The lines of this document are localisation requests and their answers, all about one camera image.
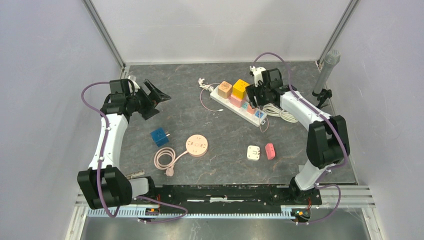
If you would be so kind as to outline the yellow cube adapter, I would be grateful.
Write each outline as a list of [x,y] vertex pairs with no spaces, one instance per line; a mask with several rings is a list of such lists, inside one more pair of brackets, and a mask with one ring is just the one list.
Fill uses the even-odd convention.
[[240,100],[243,100],[246,96],[246,87],[250,84],[242,79],[238,79],[237,82],[232,86],[232,95]]

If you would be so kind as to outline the blue cube socket adapter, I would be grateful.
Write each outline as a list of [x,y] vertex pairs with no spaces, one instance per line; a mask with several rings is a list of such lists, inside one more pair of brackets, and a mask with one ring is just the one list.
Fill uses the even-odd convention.
[[159,127],[150,133],[150,136],[155,145],[160,148],[169,142],[169,134],[162,127]]

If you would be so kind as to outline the pink round socket base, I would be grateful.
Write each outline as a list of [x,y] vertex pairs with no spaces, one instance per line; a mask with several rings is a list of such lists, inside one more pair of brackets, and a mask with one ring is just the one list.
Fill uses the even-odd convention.
[[192,157],[203,156],[207,152],[208,146],[207,139],[200,134],[190,136],[185,143],[186,151]]

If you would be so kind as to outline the white usb charger plug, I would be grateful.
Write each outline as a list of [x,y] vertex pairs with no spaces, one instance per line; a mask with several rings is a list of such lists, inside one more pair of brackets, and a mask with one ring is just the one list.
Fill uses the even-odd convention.
[[260,159],[261,149],[256,145],[249,145],[246,151],[246,157],[250,161],[258,161]]

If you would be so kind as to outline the pink plug adapter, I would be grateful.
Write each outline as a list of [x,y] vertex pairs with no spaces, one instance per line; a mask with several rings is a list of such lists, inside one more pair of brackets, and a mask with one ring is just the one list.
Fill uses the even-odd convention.
[[265,153],[268,160],[273,160],[276,157],[275,148],[272,143],[267,143],[265,145]]

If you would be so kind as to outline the white power strip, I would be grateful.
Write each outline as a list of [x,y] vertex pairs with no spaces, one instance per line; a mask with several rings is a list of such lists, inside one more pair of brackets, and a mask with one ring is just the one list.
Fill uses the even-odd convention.
[[247,105],[249,105],[249,103],[246,101],[241,108],[234,107],[230,103],[230,97],[228,99],[224,99],[218,95],[217,87],[210,93],[210,97],[225,108],[229,109],[233,113],[243,118],[244,120],[253,124],[255,127],[259,127],[260,125],[264,125],[266,123],[267,114],[265,112],[257,108],[257,111],[254,115],[249,114],[247,112]]

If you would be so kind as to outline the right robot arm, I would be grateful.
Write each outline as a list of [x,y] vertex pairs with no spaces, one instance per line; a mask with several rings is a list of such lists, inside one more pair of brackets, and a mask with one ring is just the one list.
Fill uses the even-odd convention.
[[307,162],[289,184],[289,199],[302,204],[309,198],[309,190],[316,188],[324,172],[339,162],[347,163],[350,154],[346,120],[332,116],[307,101],[291,84],[283,83],[277,69],[250,67],[254,83],[246,87],[253,108],[267,104],[279,106],[292,114],[307,130]]

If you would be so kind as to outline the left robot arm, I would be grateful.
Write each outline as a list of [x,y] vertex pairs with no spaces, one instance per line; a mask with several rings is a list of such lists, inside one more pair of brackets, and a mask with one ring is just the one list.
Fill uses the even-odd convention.
[[120,154],[123,137],[133,113],[148,120],[159,113],[156,108],[171,97],[148,79],[144,85],[146,93],[129,78],[107,81],[110,93],[100,109],[90,105],[85,94],[83,103],[100,115],[100,134],[94,156],[87,170],[78,172],[77,183],[92,210],[118,208],[129,205],[134,198],[134,189],[129,179],[120,171]]

